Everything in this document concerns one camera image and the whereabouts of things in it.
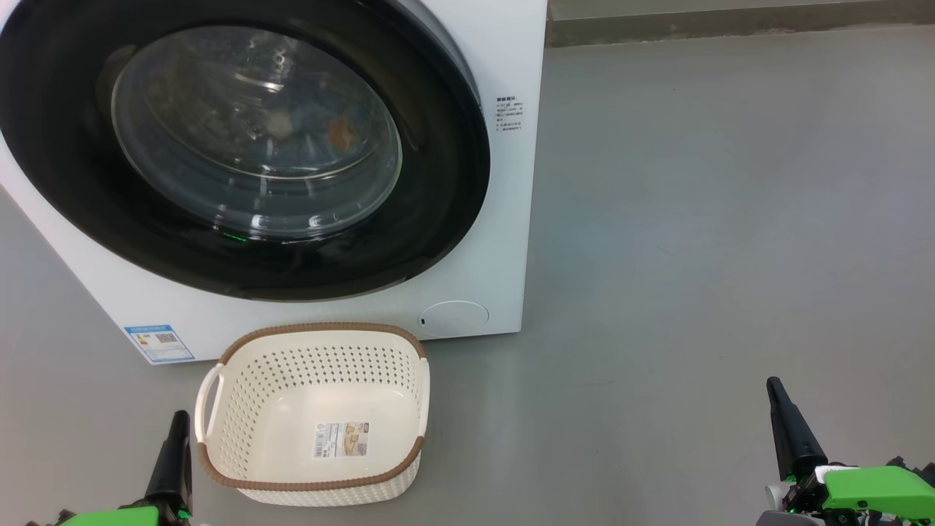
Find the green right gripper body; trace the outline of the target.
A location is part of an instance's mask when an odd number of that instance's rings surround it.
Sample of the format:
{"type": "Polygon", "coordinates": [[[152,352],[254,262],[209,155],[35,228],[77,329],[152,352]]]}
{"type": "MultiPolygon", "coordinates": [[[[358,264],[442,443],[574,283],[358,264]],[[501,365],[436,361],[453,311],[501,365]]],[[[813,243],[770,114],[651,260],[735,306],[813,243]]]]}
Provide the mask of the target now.
{"type": "Polygon", "coordinates": [[[781,494],[768,485],[758,525],[931,525],[934,465],[816,466],[781,494]]]}

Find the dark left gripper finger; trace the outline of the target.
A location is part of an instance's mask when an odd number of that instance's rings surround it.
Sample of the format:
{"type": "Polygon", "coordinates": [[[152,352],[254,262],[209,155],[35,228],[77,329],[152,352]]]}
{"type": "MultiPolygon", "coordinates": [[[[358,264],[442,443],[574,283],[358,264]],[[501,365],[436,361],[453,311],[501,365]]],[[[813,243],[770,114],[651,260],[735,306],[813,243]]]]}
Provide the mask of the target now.
{"type": "Polygon", "coordinates": [[[147,485],[145,499],[168,512],[191,512],[191,417],[177,411],[147,485]]]}

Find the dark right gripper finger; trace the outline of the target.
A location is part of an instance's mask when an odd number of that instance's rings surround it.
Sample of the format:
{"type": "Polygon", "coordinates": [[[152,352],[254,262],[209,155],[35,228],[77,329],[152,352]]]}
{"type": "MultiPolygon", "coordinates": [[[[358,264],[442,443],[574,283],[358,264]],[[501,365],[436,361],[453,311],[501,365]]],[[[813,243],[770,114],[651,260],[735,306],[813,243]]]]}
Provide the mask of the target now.
{"type": "Polygon", "coordinates": [[[828,457],[780,378],[767,379],[767,394],[780,480],[801,482],[828,457]]]}

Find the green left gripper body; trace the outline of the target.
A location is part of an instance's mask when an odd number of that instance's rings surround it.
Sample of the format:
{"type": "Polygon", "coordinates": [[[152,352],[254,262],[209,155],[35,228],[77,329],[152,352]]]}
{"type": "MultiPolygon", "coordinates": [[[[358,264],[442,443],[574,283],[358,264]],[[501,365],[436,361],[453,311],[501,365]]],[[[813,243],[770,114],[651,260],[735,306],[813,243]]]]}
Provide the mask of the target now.
{"type": "Polygon", "coordinates": [[[77,514],[63,510],[56,525],[190,525],[192,517],[185,507],[141,500],[104,511],[77,514]]]}

